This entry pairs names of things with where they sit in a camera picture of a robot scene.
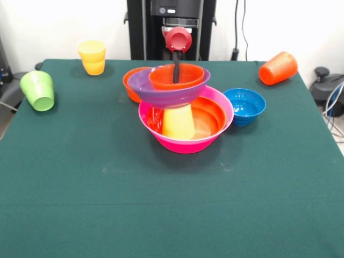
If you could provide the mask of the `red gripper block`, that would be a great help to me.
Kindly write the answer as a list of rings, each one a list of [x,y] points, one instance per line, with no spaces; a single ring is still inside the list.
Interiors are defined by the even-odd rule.
[[[166,47],[173,53],[174,71],[173,83],[179,83],[180,59],[182,53],[187,52],[192,45],[192,36],[186,28],[173,27],[166,33]]]

